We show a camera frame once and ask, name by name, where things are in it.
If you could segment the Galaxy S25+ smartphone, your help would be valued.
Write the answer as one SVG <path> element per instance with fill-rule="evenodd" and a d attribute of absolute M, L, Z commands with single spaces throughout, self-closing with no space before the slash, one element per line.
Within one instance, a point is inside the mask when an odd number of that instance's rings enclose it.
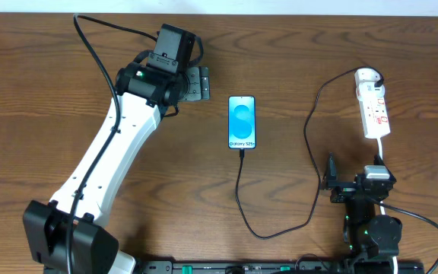
<path fill-rule="evenodd" d="M 228 98 L 228 147 L 256 147 L 256 99 L 253 96 Z"/>

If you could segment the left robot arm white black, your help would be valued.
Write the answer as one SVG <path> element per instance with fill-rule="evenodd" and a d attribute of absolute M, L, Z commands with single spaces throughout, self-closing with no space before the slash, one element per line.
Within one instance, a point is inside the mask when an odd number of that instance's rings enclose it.
<path fill-rule="evenodd" d="M 201 37 L 162 25 L 153 50 L 139 53 L 114 81 L 99 132 L 48 203 L 33 200 L 23 223 L 30 253 L 45 273 L 135 273 L 138 260 L 105 227 L 116 194 L 140 148 L 180 102 L 210 97 L 208 68 L 193 48 Z"/>

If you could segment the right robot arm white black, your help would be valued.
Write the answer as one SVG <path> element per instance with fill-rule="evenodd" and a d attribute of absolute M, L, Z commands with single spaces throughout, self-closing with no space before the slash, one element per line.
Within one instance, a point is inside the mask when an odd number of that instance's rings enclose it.
<path fill-rule="evenodd" d="M 379 155 L 352 181 L 341 181 L 334 155 L 328 156 L 322 178 L 331 192 L 330 202 L 345 205 L 343 237 L 351 254 L 338 267 L 340 273 L 393 273 L 398 267 L 393 258 L 399 255 L 402 223 L 398 218 L 377 214 L 375 205 L 389 196 L 395 177 Z"/>

